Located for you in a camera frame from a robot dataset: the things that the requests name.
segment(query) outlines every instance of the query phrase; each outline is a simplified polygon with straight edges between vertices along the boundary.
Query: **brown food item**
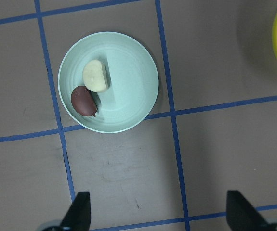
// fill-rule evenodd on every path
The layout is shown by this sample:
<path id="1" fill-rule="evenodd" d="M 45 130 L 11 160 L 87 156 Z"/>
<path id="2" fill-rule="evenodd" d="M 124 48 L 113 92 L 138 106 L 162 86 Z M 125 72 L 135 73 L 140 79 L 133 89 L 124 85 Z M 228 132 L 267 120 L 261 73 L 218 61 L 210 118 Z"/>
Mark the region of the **brown food item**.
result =
<path id="1" fill-rule="evenodd" d="M 82 116 L 95 116 L 98 108 L 91 92 L 85 86 L 76 87 L 71 94 L 71 103 Z"/>

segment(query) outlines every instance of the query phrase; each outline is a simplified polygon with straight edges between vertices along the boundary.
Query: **plate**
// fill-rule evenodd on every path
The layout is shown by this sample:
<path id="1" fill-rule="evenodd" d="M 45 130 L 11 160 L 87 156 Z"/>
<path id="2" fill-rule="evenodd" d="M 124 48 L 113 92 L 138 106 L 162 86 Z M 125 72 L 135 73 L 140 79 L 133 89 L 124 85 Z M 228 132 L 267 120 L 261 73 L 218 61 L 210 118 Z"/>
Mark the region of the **plate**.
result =
<path id="1" fill-rule="evenodd" d="M 98 111 L 82 116 L 71 103 L 75 87 L 84 85 L 82 71 L 91 60 L 105 65 L 108 89 L 92 93 Z M 58 90 L 67 112 L 84 127 L 101 132 L 126 131 L 151 111 L 158 95 L 158 72 L 145 47 L 117 32 L 99 32 L 75 43 L 66 53 L 58 73 Z"/>

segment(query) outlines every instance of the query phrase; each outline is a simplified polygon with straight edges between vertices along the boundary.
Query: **tile floor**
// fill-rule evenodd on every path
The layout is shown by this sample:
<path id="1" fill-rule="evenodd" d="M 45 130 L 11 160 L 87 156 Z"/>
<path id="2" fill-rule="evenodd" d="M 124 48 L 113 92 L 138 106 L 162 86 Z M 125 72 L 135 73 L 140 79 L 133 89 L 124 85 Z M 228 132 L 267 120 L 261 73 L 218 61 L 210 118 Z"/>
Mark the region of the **tile floor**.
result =
<path id="1" fill-rule="evenodd" d="M 238 189 L 277 219 L 277 0 L 0 1 L 0 230 L 58 224 L 90 191 L 91 229 L 228 231 Z M 82 129 L 57 73 L 99 31 L 141 42 L 157 102 L 117 134 Z"/>

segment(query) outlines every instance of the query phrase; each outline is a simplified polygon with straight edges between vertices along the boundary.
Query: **blue tape line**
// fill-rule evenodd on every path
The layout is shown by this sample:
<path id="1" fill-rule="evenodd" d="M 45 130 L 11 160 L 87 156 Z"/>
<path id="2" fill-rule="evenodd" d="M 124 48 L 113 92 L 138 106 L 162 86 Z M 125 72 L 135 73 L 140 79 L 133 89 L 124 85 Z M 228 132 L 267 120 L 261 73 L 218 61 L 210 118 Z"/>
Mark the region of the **blue tape line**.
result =
<path id="1" fill-rule="evenodd" d="M 147 115 L 145 120 L 147 120 L 147 119 L 163 118 L 163 117 L 170 117 L 170 116 L 171 116 L 170 112 L 155 113 L 155 114 Z"/>
<path id="2" fill-rule="evenodd" d="M 273 210 L 273 209 L 277 209 L 277 204 L 256 207 L 257 211 L 267 211 L 267 210 Z M 225 217 L 225 216 L 226 216 L 226 212 L 220 212 L 220 213 L 211 213 L 211 214 L 205 214 L 205 215 L 192 216 L 189 219 L 190 221 L 206 220 L 206 219 L 219 218 L 219 217 Z"/>
<path id="3" fill-rule="evenodd" d="M 250 100 L 241 100 L 241 101 L 230 102 L 230 103 L 222 103 L 222 104 L 216 104 L 216 105 L 210 105 L 210 106 L 178 110 L 178 111 L 175 111 L 175 114 L 176 115 L 184 115 L 184 114 L 205 112 L 205 111 L 218 110 L 218 109 L 237 107 L 237 106 L 243 106 L 243 105 L 250 105 L 250 104 L 256 104 L 256 103 L 266 103 L 266 102 L 271 102 L 271 101 L 277 101 L 277 95 L 263 97 L 263 98 L 250 99 Z"/>
<path id="4" fill-rule="evenodd" d="M 237 107 L 237 106 L 243 106 L 243 105 L 251 105 L 256 103 L 272 102 L 272 101 L 277 101 L 277 95 L 257 98 L 257 99 L 230 102 L 230 103 L 222 103 L 222 104 L 216 104 L 216 105 L 210 105 L 210 106 L 203 106 L 203 107 L 197 107 L 197 108 L 189 108 L 184 110 L 177 110 L 175 112 L 163 112 L 163 113 L 150 114 L 145 118 L 145 120 L 162 118 L 162 117 L 170 117 L 171 115 L 184 115 L 184 114 L 205 112 L 205 111 L 211 111 L 211 110 L 218 110 L 218 109 Z M 81 130 L 81 129 L 85 129 L 85 127 L 81 125 L 73 125 L 69 127 L 64 127 L 63 131 L 68 132 L 68 131 L 75 131 L 75 130 Z M 0 142 L 23 140 L 23 139 L 33 138 L 33 137 L 56 134 L 56 133 L 58 133 L 58 130 L 53 129 L 49 131 L 34 132 L 30 134 L 25 134 L 25 135 L 13 135 L 8 137 L 0 137 Z"/>
<path id="5" fill-rule="evenodd" d="M 188 217 L 188 209 L 187 209 L 185 180 L 183 176 L 183 167 L 182 167 L 182 160 L 181 160 L 181 153 L 180 153 L 180 146 L 179 146 L 179 136 L 178 136 L 178 130 L 177 130 L 178 128 L 177 128 L 176 116 L 171 116 L 171 123 L 172 123 L 172 134 L 173 134 L 173 140 L 174 140 L 175 152 L 176 152 L 183 213 L 184 213 L 184 217 L 186 218 Z"/>
<path id="6" fill-rule="evenodd" d="M 63 153 L 63 158 L 64 158 L 64 162 L 65 162 L 65 167 L 66 167 L 67 181 L 68 181 L 68 185 L 69 185 L 71 199 L 72 199 L 72 201 L 74 201 L 75 190 L 74 190 L 72 174 L 71 174 L 71 170 L 70 170 L 70 163 L 69 163 L 67 152 L 66 152 L 66 139 L 65 139 L 65 134 L 63 132 L 62 123 L 61 123 L 60 111 L 59 111 L 59 106 L 58 106 L 58 101 L 57 101 L 57 96 L 56 96 L 56 91 L 55 91 L 55 85 L 54 85 L 54 81 L 53 81 L 53 72 L 52 72 L 52 67 L 51 67 L 51 61 L 50 61 L 50 57 L 48 54 L 43 19 L 40 14 L 41 8 L 40 8 L 39 0 L 34 0 L 34 4 L 36 7 L 36 12 L 37 12 L 37 17 L 38 17 L 39 31 L 40 31 L 40 37 L 41 37 L 41 42 L 42 42 L 45 65 L 47 68 L 48 82 L 49 82 L 50 91 L 51 91 L 51 95 L 52 95 L 53 108 L 54 108 L 54 112 L 55 112 L 55 116 L 56 116 L 56 122 L 58 125 L 60 141 L 61 141 L 61 145 L 62 145 L 62 153 Z"/>
<path id="7" fill-rule="evenodd" d="M 172 85 L 171 85 L 171 71 L 169 68 L 169 60 L 168 60 L 168 53 L 167 53 L 167 47 L 166 47 L 166 38 L 165 38 L 164 23 L 163 23 L 162 11 L 161 11 L 161 3 L 159 0 L 155 0 L 155 4 L 156 4 L 156 10 L 157 10 L 158 29 L 159 29 L 160 39 L 161 39 L 161 46 L 162 46 L 162 53 L 163 53 L 163 60 L 164 60 L 164 69 L 165 69 L 165 76 L 166 76 L 169 106 L 170 106 L 170 110 L 174 111 L 175 106 L 173 101 L 173 92 L 172 92 Z"/>
<path id="8" fill-rule="evenodd" d="M 177 167 L 178 167 L 183 214 L 184 214 L 184 217 L 186 218 L 186 217 L 188 217 L 188 209 L 187 209 L 187 201 L 186 201 L 185 182 L 184 182 L 183 169 L 182 169 L 182 160 L 181 160 L 181 153 L 180 153 L 180 146 L 179 146 L 177 121 L 176 121 L 176 116 L 174 115 L 175 106 L 174 106 L 174 101 L 173 101 L 171 72 L 170 72 L 170 67 L 169 67 L 161 3 L 159 0 L 155 0 L 155 6 L 156 6 L 156 11 L 157 11 L 158 29 L 159 29 L 159 35 L 160 35 L 160 40 L 161 40 L 161 46 L 162 46 L 162 54 L 163 54 L 164 69 L 165 69 L 165 76 L 166 76 L 166 85 L 167 85 L 169 106 L 170 106 L 170 112 L 171 112 L 171 125 L 172 125 L 172 133 L 173 133 L 173 138 L 174 138 L 175 154 L 176 154 Z M 189 222 L 185 222 L 185 230 L 190 231 Z"/>
<path id="9" fill-rule="evenodd" d="M 113 6 L 113 5 L 119 5 L 123 3 L 130 3 L 135 1 L 141 1 L 141 0 L 111 0 L 111 1 L 102 1 L 102 2 L 96 2 L 96 3 L 90 3 L 90 4 L 84 4 L 80 6 L 73 6 L 73 7 L 67 7 L 62 9 L 56 9 L 51 11 L 44 11 L 42 12 L 42 16 L 51 16 L 56 14 L 62 14 L 62 13 L 71 13 L 76 11 L 83 11 L 88 9 L 94 9 L 94 8 L 100 8 L 105 6 Z"/>
<path id="10" fill-rule="evenodd" d="M 190 217 L 190 221 L 193 221 L 193 220 L 206 220 L 206 219 L 219 218 L 219 217 L 224 217 L 224 216 L 226 216 L 225 212 L 211 213 L 211 214 L 205 214 L 205 215 L 199 215 L 199 216 L 192 216 L 192 217 Z"/>
<path id="11" fill-rule="evenodd" d="M 277 205 L 266 205 L 266 206 L 259 206 L 256 207 L 258 211 L 266 211 L 266 210 L 272 210 L 272 209 L 277 209 Z"/>
<path id="12" fill-rule="evenodd" d="M 63 131 L 68 132 L 68 131 L 76 131 L 76 130 L 81 130 L 81 129 L 85 129 L 85 127 L 83 127 L 82 125 L 73 125 L 73 126 L 69 126 L 69 127 L 64 127 Z"/>
<path id="13" fill-rule="evenodd" d="M 119 231 L 119 230 L 129 230 L 129 229 L 150 227 L 150 226 L 156 226 L 156 225 L 174 224 L 174 223 L 180 223 L 180 222 L 184 222 L 184 218 L 159 220 L 159 221 L 152 221 L 152 222 L 133 224 L 133 225 L 123 225 L 123 226 L 109 227 L 109 228 L 103 228 L 103 229 L 95 229 L 90 231 Z"/>
<path id="14" fill-rule="evenodd" d="M 10 17 L 10 18 L 2 18 L 2 19 L 0 19 L 0 25 L 6 24 L 6 23 L 24 21 L 24 20 L 33 19 L 33 18 L 37 18 L 36 13 L 25 14 L 25 15 L 21 15 L 21 16 Z"/>
<path id="15" fill-rule="evenodd" d="M 58 133 L 59 133 L 59 129 L 52 129 L 52 130 L 47 130 L 47 131 L 28 133 L 28 134 L 24 134 L 24 135 L 5 136 L 5 137 L 0 137 L 0 142 L 18 141 L 18 140 L 24 140 L 24 139 L 29 139 L 29 138 L 41 137 L 41 136 L 48 136 L 48 135 L 53 135 L 53 134 L 58 134 Z"/>
<path id="16" fill-rule="evenodd" d="M 51 15 L 57 15 L 57 14 L 63 14 L 63 13 L 83 11 L 83 10 L 87 10 L 87 9 L 100 8 L 100 7 L 105 7 L 105 6 L 119 5 L 119 4 L 123 4 L 123 3 L 135 2 L 135 1 L 142 1 L 142 0 L 109 0 L 109 1 L 84 4 L 84 5 L 80 5 L 80 6 L 74 6 L 74 7 L 66 7 L 66 8 L 62 8 L 62 9 L 56 9 L 56 10 L 44 11 L 44 12 L 41 12 L 39 9 L 36 9 L 37 13 L 31 13 L 31 14 L 26 14 L 26 15 L 20 15 L 20 16 L 0 19 L 0 25 L 6 24 L 6 23 L 13 23 L 13 22 L 18 22 L 18 21 L 33 19 L 33 18 L 37 18 L 39 16 L 45 17 L 45 16 L 51 16 Z"/>
<path id="17" fill-rule="evenodd" d="M 67 178 L 67 182 L 69 184 L 71 200 L 74 201 L 75 190 L 74 190 L 74 184 L 73 184 L 72 173 L 71 173 L 71 168 L 70 168 L 70 162 L 69 162 L 69 159 L 67 156 L 67 151 L 66 151 L 66 138 L 65 138 L 64 132 L 60 132 L 60 140 L 61 140 L 61 145 L 62 145 L 62 155 L 63 155 L 65 167 L 66 167 L 66 178 Z"/>

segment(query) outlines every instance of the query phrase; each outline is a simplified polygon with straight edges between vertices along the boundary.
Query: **white food item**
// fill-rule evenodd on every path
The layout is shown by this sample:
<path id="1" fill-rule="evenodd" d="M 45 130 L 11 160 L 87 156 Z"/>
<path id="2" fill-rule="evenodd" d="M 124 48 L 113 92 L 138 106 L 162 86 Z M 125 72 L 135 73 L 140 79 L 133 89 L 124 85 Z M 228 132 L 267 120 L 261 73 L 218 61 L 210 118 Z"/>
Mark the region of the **white food item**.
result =
<path id="1" fill-rule="evenodd" d="M 85 65 L 82 78 L 90 91 L 103 92 L 108 88 L 105 66 L 98 60 L 91 60 Z"/>

